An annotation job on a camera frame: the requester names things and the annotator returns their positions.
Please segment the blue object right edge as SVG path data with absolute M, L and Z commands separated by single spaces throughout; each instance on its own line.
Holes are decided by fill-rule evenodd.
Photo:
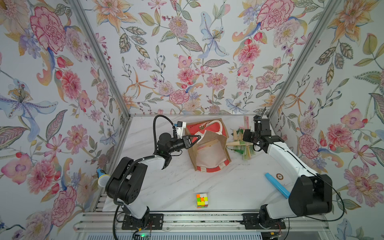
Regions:
M 265 173 L 266 179 L 286 198 L 290 196 L 290 192 L 280 184 L 271 174 Z

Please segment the red burlap tote bag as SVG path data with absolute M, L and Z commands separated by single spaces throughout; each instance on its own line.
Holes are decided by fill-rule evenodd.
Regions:
M 186 134 L 202 136 L 198 143 L 188 149 L 195 171 L 215 173 L 231 163 L 226 148 L 229 134 L 222 119 L 189 123 Z

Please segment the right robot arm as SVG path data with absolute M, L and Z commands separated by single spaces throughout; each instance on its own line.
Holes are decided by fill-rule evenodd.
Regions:
M 243 140 L 276 160 L 294 181 L 292 190 L 288 191 L 270 174 L 266 175 L 285 200 L 261 206 L 260 218 L 267 221 L 329 213 L 332 210 L 331 178 L 316 174 L 290 150 L 281 137 L 273 136 L 269 119 L 256 115 L 253 122 L 255 130 L 246 129 Z

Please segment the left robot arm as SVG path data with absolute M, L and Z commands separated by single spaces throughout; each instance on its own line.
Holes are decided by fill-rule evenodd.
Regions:
M 138 220 L 145 219 L 150 210 L 139 200 L 145 176 L 165 169 L 172 160 L 172 153 L 192 148 L 201 138 L 200 135 L 172 137 L 169 133 L 163 133 L 153 155 L 137 160 L 122 158 L 105 186 L 108 197 L 126 215 Z

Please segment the patterned paper cup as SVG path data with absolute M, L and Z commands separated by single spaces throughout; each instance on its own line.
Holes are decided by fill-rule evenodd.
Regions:
M 104 170 L 97 169 L 97 177 L 98 177 L 98 185 L 101 188 L 105 188 L 107 186 L 107 183 L 109 182 L 111 176 L 108 175 Z

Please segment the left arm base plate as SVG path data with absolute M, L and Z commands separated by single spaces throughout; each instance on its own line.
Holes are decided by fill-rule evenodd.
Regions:
M 126 216 L 122 223 L 122 230 L 162 230 L 163 223 L 164 214 L 147 214 L 142 219 Z

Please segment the pink green folding fan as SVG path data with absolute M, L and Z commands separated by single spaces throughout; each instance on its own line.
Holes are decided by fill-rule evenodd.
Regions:
M 249 119 L 249 116 L 244 116 L 244 127 L 245 127 L 245 129 L 249 129 L 250 130 L 250 119 Z

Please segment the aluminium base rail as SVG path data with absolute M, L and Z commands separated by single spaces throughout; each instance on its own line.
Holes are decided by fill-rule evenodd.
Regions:
M 248 223 L 241 211 L 187 211 L 187 212 L 151 212 L 162 214 L 163 228 L 160 232 L 242 232 Z M 82 214 L 80 221 L 74 225 L 76 233 L 110 233 L 113 229 L 113 212 L 94 212 Z M 328 232 L 329 224 L 315 221 L 305 217 L 280 220 L 280 223 L 271 228 L 261 228 L 254 224 L 254 231 L 279 231 L 285 232 Z

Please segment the rubik's cube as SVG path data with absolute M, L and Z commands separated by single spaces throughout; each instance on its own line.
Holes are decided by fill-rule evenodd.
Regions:
M 209 205 L 208 194 L 207 193 L 197 194 L 196 201 L 197 201 L 197 208 L 207 208 Z

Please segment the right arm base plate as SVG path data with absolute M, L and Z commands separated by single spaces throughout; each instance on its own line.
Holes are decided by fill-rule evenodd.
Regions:
M 246 230 L 285 230 L 286 224 L 283 219 L 271 219 L 259 213 L 242 214 L 242 224 Z

